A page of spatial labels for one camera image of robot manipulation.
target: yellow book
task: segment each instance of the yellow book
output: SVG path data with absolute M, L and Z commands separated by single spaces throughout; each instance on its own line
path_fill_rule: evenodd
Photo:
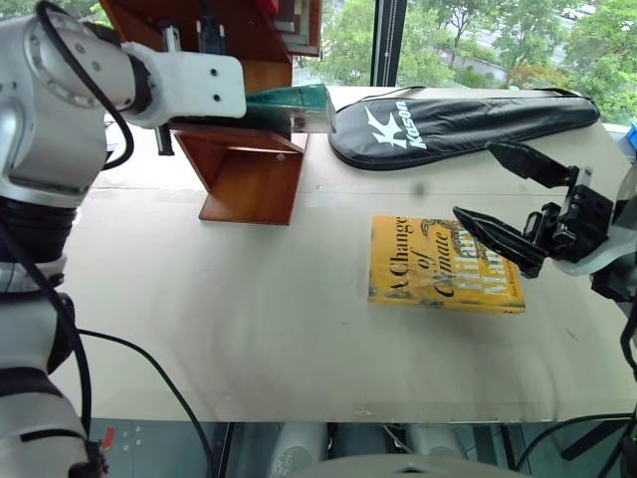
M 376 216 L 369 300 L 441 309 L 525 311 L 518 266 L 476 241 L 458 221 Z

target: tree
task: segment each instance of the tree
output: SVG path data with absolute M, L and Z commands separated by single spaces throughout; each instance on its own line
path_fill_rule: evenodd
M 325 2 L 322 52 L 311 71 L 329 85 L 369 85 L 374 2 L 347 0 L 339 10 Z
M 469 88 L 497 88 L 499 81 L 493 73 L 481 75 L 475 73 L 473 67 L 456 70 L 456 82 Z
M 591 97 L 602 119 L 637 120 L 637 6 L 605 0 L 577 23 L 566 45 L 574 88 Z
M 438 30 L 445 30 L 449 25 L 450 10 L 445 5 L 446 0 L 407 0 L 407 11 L 411 8 L 419 8 L 423 11 L 434 10 L 436 12 L 436 25 Z
M 522 89 L 562 88 L 570 89 L 565 72 L 550 66 L 521 64 L 511 71 L 511 84 Z
M 555 10 L 572 5 L 571 0 L 502 0 L 497 17 L 502 22 L 500 38 L 494 47 L 500 49 L 503 67 L 507 70 L 506 86 L 518 65 L 545 65 L 555 45 L 562 40 L 561 26 Z
M 346 0 L 338 9 L 325 2 L 322 56 L 309 60 L 311 71 L 331 85 L 369 85 L 373 43 L 374 2 Z M 433 46 L 444 36 L 438 29 L 438 11 L 426 2 L 410 3 L 398 67 L 398 84 L 438 87 L 453 74 L 434 54 Z
M 411 5 L 405 16 L 397 85 L 443 87 L 453 79 L 453 71 L 435 54 L 434 47 L 443 42 L 439 14 L 427 5 Z
M 0 19 L 33 13 L 36 3 L 38 0 L 0 0 Z M 82 18 L 91 15 L 91 7 L 97 0 L 57 0 L 55 3 L 70 14 Z
M 460 39 L 481 17 L 491 16 L 496 7 L 494 0 L 444 0 L 449 23 L 456 29 L 450 67 L 454 68 Z

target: black cable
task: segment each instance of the black cable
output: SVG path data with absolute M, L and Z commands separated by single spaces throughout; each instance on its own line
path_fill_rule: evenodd
M 630 432 L 634 426 L 635 426 L 635 416 L 633 415 L 633 418 L 626 424 L 626 428 L 619 436 L 619 441 L 617 441 L 617 444 L 615 445 L 615 447 L 613 448 L 613 451 L 608 456 L 606 463 L 604 463 L 604 466 L 602 466 L 601 470 L 599 471 L 597 478 L 606 478 L 606 476 L 608 476 L 608 473 L 610 472 L 611 468 L 617 461 L 617 458 L 619 458 L 619 455 L 621 455 L 621 450 L 624 446 L 624 438 L 630 435 Z
M 516 466 L 516 454 L 514 453 L 514 445 L 511 442 L 511 435 L 509 434 L 509 428 L 506 425 L 500 425 L 500 435 L 502 436 L 502 443 L 505 447 L 505 456 L 507 457 L 507 468 L 510 470 Z
M 132 342 L 125 341 L 124 339 L 120 339 L 119 337 L 109 336 L 108 334 L 102 334 L 100 332 L 87 331 L 85 329 L 78 329 L 78 332 L 83 336 L 95 337 L 97 339 L 104 339 L 105 341 L 115 342 L 116 344 L 120 344 L 121 346 L 125 346 L 130 349 L 133 349 L 134 351 L 142 355 L 146 360 L 150 362 L 150 364 L 155 368 L 155 370 L 157 370 L 157 373 L 161 375 L 161 378 L 163 378 L 163 381 L 166 382 L 166 385 L 168 385 L 168 388 L 170 388 L 170 391 L 172 391 L 172 393 L 175 395 L 175 398 L 177 398 L 177 401 L 183 407 L 184 411 L 188 415 L 188 418 L 190 418 L 190 421 L 192 422 L 192 426 L 195 428 L 197 435 L 199 435 L 199 440 L 201 440 L 201 446 L 203 446 L 203 450 L 206 455 L 206 462 L 208 464 L 208 470 L 209 470 L 208 475 L 210 477 L 213 477 L 214 476 L 214 457 L 212 455 L 212 449 L 210 448 L 210 444 L 208 443 L 208 438 L 206 437 L 206 433 L 203 430 L 201 423 L 195 416 L 195 413 L 192 411 L 192 408 L 190 408 L 190 405 L 188 404 L 186 399 L 183 397 L 183 395 L 181 394 L 177 386 L 172 382 L 168 374 L 164 371 L 164 369 L 157 362 L 157 360 L 155 360 L 151 354 L 149 354 L 140 346 L 137 346 L 136 344 Z
M 132 156 L 132 152 L 134 151 L 134 139 L 132 138 L 132 133 L 130 132 L 130 128 L 126 121 L 119 113 L 115 105 L 108 99 L 105 93 L 100 89 L 100 87 L 93 81 L 91 76 L 87 73 L 87 71 L 82 67 L 80 62 L 76 60 L 76 57 L 71 53 L 67 44 L 64 43 L 64 40 L 56 30 L 56 27 L 53 26 L 51 19 L 49 18 L 48 11 L 62 13 L 63 15 L 69 15 L 62 8 L 54 5 L 53 3 L 47 1 L 40 1 L 36 5 L 36 16 L 42 25 L 42 29 L 53 43 L 53 46 L 56 48 L 58 53 L 62 56 L 63 60 L 71 67 L 71 70 L 82 80 L 82 83 L 89 89 L 89 91 L 93 94 L 94 97 L 98 99 L 98 101 L 102 104 L 102 106 L 106 109 L 107 112 L 110 113 L 112 118 L 115 120 L 119 129 L 121 129 L 121 133 L 123 134 L 125 140 L 125 148 L 123 153 L 117 159 L 113 159 L 109 162 L 105 162 L 102 170 L 113 169 L 114 167 L 118 167 Z
M 398 88 L 396 90 L 392 90 L 391 92 L 387 92 L 387 93 L 379 93 L 378 95 L 369 95 L 367 97 L 363 97 L 361 98 L 359 101 L 360 102 L 365 102 L 367 100 L 372 100 L 374 98 L 382 98 L 382 97 L 388 97 L 389 95 L 394 95 L 398 92 L 404 92 L 406 90 L 426 90 L 427 87 L 404 87 L 404 88 Z M 400 100 L 401 98 L 404 97 L 395 97 L 396 100 Z
M 20 263 L 24 270 L 27 271 L 33 281 L 38 285 L 60 318 L 58 323 L 62 326 L 65 335 L 69 339 L 71 348 L 76 356 L 76 361 L 78 362 L 78 371 L 80 373 L 80 384 L 82 389 L 81 420 L 82 426 L 84 427 L 87 436 L 89 436 L 89 433 L 91 432 L 92 407 L 91 374 L 89 372 L 87 354 L 85 353 L 84 346 L 82 345 L 82 341 L 78 335 L 78 329 L 76 328 L 75 322 L 51 283 L 44 274 L 42 274 L 40 269 L 38 269 L 38 266 L 31 260 L 29 255 L 22 249 L 18 239 L 1 219 L 0 239 L 7 251 L 9 251 L 9 254 L 13 256 L 16 262 Z
M 621 351 L 624 354 L 626 362 L 633 370 L 633 376 L 635 380 L 637 380 L 637 362 L 635 362 L 633 351 L 630 347 L 630 341 L 635 334 L 635 330 L 637 330 L 637 294 L 633 299 L 633 306 L 630 309 L 630 315 L 628 316 L 628 320 L 626 321 L 626 326 L 624 327 L 624 330 L 621 332 L 621 336 L 619 337 L 619 345 L 621 346 Z
M 584 421 L 595 421 L 595 420 L 619 420 L 619 419 L 629 419 L 632 418 L 633 413 L 605 413 L 599 415 L 586 415 L 586 416 L 578 416 L 576 418 L 571 418 L 569 420 L 558 423 L 557 425 L 552 426 L 551 428 L 547 428 L 540 435 L 538 435 L 531 444 L 527 447 L 525 452 L 518 460 L 516 464 L 515 471 L 521 471 L 525 462 L 529 459 L 531 453 L 537 448 L 537 446 L 548 436 L 552 435 L 556 431 L 568 426 L 573 425 L 575 423 L 581 423 Z

